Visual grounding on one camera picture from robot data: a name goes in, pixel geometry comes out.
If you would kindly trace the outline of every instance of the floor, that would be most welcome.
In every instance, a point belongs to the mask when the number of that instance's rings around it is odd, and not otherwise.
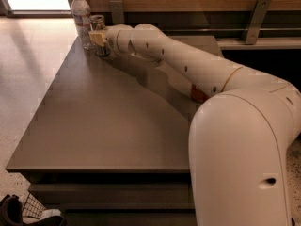
[[[0,197],[26,195],[29,183],[5,166],[64,61],[76,31],[72,19],[0,17]],[[301,225],[301,139],[288,150],[293,218]]]

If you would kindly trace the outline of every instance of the black object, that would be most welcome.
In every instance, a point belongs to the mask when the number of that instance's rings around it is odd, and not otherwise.
[[[61,216],[51,216],[43,220],[26,224],[22,219],[22,204],[16,195],[0,201],[0,226],[65,226],[67,221]]]

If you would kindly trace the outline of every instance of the water bottle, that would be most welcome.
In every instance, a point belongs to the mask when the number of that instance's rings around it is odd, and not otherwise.
[[[71,3],[71,12],[83,48],[86,50],[94,49],[94,43],[90,40],[88,35],[88,32],[91,31],[91,8],[88,2],[86,0],[73,0]]]

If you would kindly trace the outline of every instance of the clear plastic bottle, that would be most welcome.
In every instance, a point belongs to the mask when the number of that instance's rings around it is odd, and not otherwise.
[[[95,45],[90,40],[88,32],[91,31],[90,13],[91,8],[86,0],[73,0],[71,12],[75,21],[77,34],[86,50],[94,49]]]

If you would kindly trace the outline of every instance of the gray table top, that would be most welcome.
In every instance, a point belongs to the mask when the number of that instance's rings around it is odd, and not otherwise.
[[[175,39],[220,55],[214,37]],[[77,39],[7,170],[188,172],[190,87],[165,62],[100,59]]]

